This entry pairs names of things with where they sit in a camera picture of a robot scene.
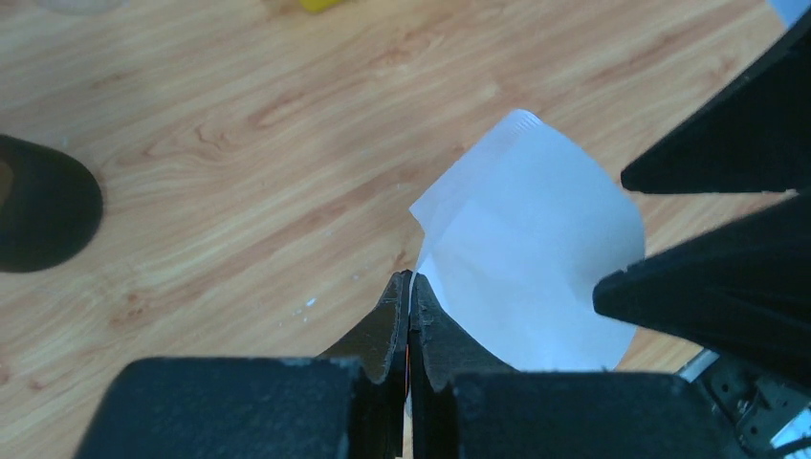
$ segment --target wood grain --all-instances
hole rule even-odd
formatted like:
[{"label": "wood grain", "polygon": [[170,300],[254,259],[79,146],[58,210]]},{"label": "wood grain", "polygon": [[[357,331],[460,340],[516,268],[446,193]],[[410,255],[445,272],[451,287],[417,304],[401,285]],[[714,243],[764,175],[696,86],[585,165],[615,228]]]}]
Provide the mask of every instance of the wood grain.
[{"label": "wood grain", "polygon": [[[140,357],[324,350],[413,267],[407,207],[512,108],[617,176],[780,33],[761,0],[0,2],[0,130],[106,200],[79,256],[0,274],[0,456],[69,457]],[[656,252],[777,197],[634,199]],[[624,368],[695,351],[642,331]]]}]

